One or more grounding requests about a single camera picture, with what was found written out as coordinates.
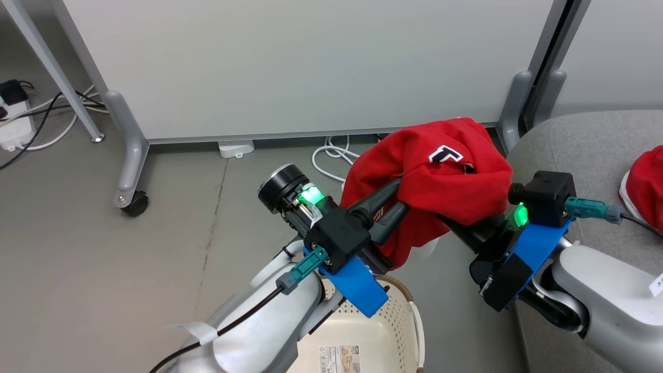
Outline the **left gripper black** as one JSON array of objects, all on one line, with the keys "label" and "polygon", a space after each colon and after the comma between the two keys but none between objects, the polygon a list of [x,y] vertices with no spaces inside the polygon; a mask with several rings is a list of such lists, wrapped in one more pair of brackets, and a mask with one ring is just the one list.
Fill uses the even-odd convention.
[{"label": "left gripper black", "polygon": [[[384,246],[396,232],[410,207],[397,201],[376,221],[375,214],[398,193],[402,178],[391,180],[362,200],[350,206],[350,215],[370,229],[371,240]],[[315,223],[338,207],[331,196],[324,195],[294,164],[282,165],[261,184],[258,198],[272,213],[305,237]]]}]

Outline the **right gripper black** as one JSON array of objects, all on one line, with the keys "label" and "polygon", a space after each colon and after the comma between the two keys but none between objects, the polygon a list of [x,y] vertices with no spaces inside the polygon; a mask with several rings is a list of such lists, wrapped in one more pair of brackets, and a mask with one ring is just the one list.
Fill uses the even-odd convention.
[{"label": "right gripper black", "polygon": [[475,255],[499,260],[507,255],[527,223],[527,212],[523,205],[510,206],[504,214],[485,218],[469,226],[442,217],[446,227]]}]

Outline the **red garment with letter patch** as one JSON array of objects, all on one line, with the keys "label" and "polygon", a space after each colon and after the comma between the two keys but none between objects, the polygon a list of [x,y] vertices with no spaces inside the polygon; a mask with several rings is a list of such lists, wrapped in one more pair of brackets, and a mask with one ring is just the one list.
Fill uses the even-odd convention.
[{"label": "red garment with letter patch", "polygon": [[504,213],[512,168],[487,130],[471,118],[405,127],[362,153],[345,179],[348,207],[396,177],[396,198],[410,207],[381,252],[402,267],[413,248],[449,232],[441,218],[470,226]]}]

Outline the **red garment with white trim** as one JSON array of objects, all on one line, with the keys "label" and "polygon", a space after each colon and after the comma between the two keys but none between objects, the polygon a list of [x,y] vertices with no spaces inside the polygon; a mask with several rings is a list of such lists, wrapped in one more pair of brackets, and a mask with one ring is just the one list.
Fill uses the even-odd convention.
[{"label": "red garment with white trim", "polygon": [[618,193],[632,217],[663,234],[663,145],[635,160]]}]

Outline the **grey fabric sofa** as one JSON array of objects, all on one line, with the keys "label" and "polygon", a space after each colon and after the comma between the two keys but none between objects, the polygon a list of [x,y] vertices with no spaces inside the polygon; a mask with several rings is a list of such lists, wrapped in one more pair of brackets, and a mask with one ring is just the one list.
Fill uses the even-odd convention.
[{"label": "grey fabric sofa", "polygon": [[[538,170],[571,173],[578,196],[620,205],[624,175],[639,156],[660,145],[663,110],[586,112],[535,126],[507,160],[514,182],[526,183]],[[663,239],[635,223],[579,219],[567,236],[651,275],[663,273]],[[579,337],[555,328],[523,302],[516,312],[529,373],[621,373]]]}]

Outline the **cream perforated laundry basket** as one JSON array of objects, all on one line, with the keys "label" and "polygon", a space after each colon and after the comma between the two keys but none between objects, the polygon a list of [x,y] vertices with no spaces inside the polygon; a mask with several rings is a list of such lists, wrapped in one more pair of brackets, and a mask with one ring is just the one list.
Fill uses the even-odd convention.
[{"label": "cream perforated laundry basket", "polygon": [[298,347],[287,373],[318,373],[318,348],[359,345],[362,373],[424,373],[425,335],[421,314],[407,287],[391,276],[378,278],[388,300],[373,317],[350,302],[339,305]]}]

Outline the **paper label inside basket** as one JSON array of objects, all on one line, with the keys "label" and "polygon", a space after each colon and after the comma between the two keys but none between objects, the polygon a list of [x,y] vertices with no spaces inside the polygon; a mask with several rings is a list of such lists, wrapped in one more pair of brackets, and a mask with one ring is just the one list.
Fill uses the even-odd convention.
[{"label": "paper label inside basket", "polygon": [[362,373],[359,345],[319,347],[318,373]]}]

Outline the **small white adapter box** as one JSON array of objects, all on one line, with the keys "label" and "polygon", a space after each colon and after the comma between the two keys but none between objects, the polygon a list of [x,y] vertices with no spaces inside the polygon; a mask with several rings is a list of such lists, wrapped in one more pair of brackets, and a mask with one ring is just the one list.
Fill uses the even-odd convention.
[{"label": "small white adapter box", "polygon": [[255,151],[254,141],[218,141],[220,155],[225,159],[241,159]]}]

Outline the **large white partition panel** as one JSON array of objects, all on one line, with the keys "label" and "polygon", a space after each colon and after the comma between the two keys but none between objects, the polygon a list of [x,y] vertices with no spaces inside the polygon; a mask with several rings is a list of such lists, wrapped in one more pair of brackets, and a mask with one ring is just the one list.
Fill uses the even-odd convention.
[{"label": "large white partition panel", "polygon": [[498,121],[554,0],[51,0],[149,142]]}]

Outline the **narrow white partition panel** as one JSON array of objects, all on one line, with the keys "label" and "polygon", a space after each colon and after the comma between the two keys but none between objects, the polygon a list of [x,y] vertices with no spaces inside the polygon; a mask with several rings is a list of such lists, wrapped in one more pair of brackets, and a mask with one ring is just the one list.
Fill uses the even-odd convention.
[{"label": "narrow white partition panel", "polygon": [[581,0],[557,69],[567,78],[551,118],[663,109],[663,0]]}]

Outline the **black caster wheel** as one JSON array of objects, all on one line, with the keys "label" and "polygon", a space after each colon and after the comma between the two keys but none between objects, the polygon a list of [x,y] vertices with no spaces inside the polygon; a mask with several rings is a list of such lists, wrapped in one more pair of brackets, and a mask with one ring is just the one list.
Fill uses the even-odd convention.
[{"label": "black caster wheel", "polygon": [[130,203],[121,208],[121,211],[124,215],[134,218],[142,215],[142,213],[147,210],[148,206],[149,197],[147,196],[147,193],[145,193],[145,191],[135,190]]}]

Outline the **grey partition foot with caster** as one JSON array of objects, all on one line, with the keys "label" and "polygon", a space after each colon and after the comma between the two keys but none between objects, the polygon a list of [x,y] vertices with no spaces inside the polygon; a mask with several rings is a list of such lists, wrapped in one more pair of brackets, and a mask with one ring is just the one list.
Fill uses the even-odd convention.
[{"label": "grey partition foot with caster", "polygon": [[121,209],[130,203],[134,191],[137,190],[150,145],[121,93],[107,91],[104,94],[104,103],[124,139],[124,163],[113,198],[114,206]]}]

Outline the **grey metal table leg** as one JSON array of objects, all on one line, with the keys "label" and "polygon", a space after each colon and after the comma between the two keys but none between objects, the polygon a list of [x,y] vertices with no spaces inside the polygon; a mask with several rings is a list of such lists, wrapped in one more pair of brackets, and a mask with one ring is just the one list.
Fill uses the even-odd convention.
[{"label": "grey metal table leg", "polygon": [[69,103],[69,106],[73,109],[76,116],[78,116],[78,120],[84,125],[91,137],[91,141],[103,141],[106,135],[98,130],[97,125],[95,125],[83,102],[80,100],[80,95],[77,94],[73,85],[69,82],[54,54],[52,54],[52,51],[47,46],[41,33],[36,28],[28,11],[23,6],[23,3],[20,0],[0,0],[0,2],[3,3],[10,18],[18,27],[19,31],[21,31],[26,42],[28,42],[38,59],[40,59],[41,64],[50,74],[52,80],[54,80],[57,87],[60,89],[60,92]]}]

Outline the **white power strip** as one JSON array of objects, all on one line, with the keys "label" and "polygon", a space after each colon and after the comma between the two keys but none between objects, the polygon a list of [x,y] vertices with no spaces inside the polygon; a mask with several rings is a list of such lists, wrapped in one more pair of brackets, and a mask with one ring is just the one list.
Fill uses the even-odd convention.
[{"label": "white power strip", "polygon": [[6,111],[2,120],[17,117],[10,123],[0,121],[0,148],[5,151],[15,151],[17,147],[24,146],[29,142],[36,132],[35,121],[31,116],[18,118],[19,115],[27,113],[31,108],[29,101],[23,101],[9,105],[0,99],[0,114]]}]

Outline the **black plug on power strip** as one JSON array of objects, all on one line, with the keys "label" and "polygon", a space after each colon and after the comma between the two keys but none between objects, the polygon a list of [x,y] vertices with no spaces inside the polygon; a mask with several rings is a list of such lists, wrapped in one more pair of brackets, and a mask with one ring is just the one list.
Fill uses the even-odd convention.
[{"label": "black plug on power strip", "polygon": [[0,106],[12,106],[28,101],[23,81],[12,79],[0,83]]}]

